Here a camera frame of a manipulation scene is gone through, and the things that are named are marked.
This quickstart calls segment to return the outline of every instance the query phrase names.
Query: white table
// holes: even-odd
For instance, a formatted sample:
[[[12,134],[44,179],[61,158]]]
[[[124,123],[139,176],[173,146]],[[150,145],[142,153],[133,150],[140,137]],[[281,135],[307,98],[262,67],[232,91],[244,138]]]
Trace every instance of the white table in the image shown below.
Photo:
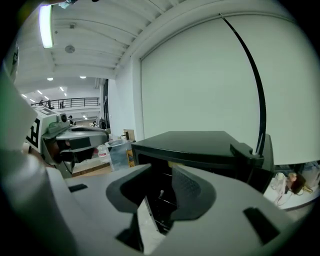
[[[312,189],[313,189],[312,193],[301,190],[299,192],[299,195],[293,194],[291,191],[288,191],[287,194],[285,194],[279,200],[278,207],[286,211],[295,210],[299,207],[303,207],[305,204],[315,200],[317,197],[320,196],[319,186],[315,186]],[[269,185],[266,191],[264,192],[263,196],[273,203],[276,200],[278,194]]]

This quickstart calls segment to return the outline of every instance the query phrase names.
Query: fluorescent light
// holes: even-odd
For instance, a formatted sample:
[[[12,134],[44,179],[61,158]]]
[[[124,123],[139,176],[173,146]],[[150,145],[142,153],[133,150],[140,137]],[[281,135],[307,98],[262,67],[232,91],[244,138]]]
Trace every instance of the fluorescent light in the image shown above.
[[[44,5],[40,7],[39,11],[39,24],[40,24],[40,34],[42,39],[42,44],[44,48],[52,48],[54,42],[52,39],[51,31],[51,15],[52,7],[51,5]]]

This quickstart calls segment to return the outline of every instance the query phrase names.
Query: bottle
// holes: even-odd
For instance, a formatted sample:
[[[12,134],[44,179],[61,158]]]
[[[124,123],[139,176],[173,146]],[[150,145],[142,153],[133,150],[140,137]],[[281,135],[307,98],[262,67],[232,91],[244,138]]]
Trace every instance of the bottle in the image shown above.
[[[110,155],[109,150],[107,149],[106,145],[100,145],[97,147],[98,149],[98,157],[102,163],[109,163],[110,162]]]

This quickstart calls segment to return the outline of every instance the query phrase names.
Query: white projection screen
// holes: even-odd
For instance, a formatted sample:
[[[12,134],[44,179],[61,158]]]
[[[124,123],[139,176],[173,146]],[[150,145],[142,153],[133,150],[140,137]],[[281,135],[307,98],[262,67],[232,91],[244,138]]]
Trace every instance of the white projection screen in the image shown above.
[[[280,18],[227,20],[261,77],[274,164],[319,160],[320,65],[308,39],[297,25]],[[167,131],[226,131],[256,149],[260,109],[255,77],[222,19],[189,28],[156,48],[141,62],[141,83],[145,138]]]

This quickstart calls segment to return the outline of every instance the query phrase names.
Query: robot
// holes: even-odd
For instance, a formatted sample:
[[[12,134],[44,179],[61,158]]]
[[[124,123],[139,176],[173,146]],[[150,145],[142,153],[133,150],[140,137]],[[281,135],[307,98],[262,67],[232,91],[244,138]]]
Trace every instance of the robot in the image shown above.
[[[26,142],[48,164],[71,178],[75,163],[91,159],[94,149],[108,141],[103,129],[72,126],[65,113],[44,106],[34,106],[37,113]]]

